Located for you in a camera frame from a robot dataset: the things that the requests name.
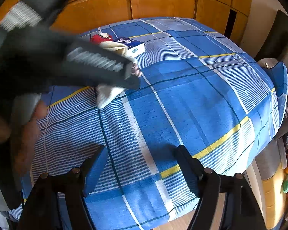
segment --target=blue plaid bed sheet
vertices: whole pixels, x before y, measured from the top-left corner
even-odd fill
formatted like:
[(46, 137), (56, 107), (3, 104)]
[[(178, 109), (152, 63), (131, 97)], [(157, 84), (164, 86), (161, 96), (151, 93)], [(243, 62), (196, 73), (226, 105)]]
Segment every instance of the blue plaid bed sheet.
[[(96, 89), (53, 87), (39, 121), (24, 194), (43, 172), (66, 173), (108, 149), (108, 162), (85, 198), (100, 230), (147, 230), (196, 208), (173, 157), (184, 144), (193, 157), (219, 174), (243, 172), (268, 144), (283, 120), (288, 76), (280, 62), (263, 70), (237, 45), (193, 19), (157, 17), (114, 23), (97, 33), (145, 43), (137, 57), (139, 90), (126, 90), (106, 108), (96, 107)], [(60, 207), (71, 229), (64, 195)], [(19, 218), (21, 207), (12, 213)]]

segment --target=bedspread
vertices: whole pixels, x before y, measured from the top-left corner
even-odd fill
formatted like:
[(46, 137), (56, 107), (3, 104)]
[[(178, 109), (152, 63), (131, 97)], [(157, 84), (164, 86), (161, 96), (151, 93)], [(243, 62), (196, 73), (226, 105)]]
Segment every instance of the bedspread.
[[(193, 19), (136, 19), (80, 36), (89, 40), (100, 32), (145, 42), (137, 57), (141, 87), (101, 110), (95, 88), (53, 87), (43, 96), (50, 108), (39, 121), (31, 181), (43, 172), (66, 173), (105, 145), (107, 164), (85, 198), (96, 228), (152, 229), (195, 209), (199, 200), (173, 157), (178, 145), (203, 166), (232, 176), (273, 138), (285, 111), (286, 67), (281, 62), (265, 72)], [(25, 186), (25, 197), (28, 192)], [(60, 200), (66, 216), (64, 195)], [(13, 210), (16, 217), (20, 212)], [(68, 218), (64, 225), (69, 228)]]

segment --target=hand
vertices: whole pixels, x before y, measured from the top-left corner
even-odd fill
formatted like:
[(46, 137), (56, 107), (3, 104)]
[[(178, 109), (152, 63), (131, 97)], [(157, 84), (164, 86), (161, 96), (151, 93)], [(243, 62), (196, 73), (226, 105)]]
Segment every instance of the hand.
[(37, 119), (46, 117), (48, 109), (40, 101), (31, 117), (31, 120), (22, 127), (21, 132), (11, 132), (8, 124), (0, 117), (0, 143), (4, 143), (11, 136), (11, 151), (14, 170), (23, 176), (31, 168), (34, 158), (34, 145), (40, 137)]

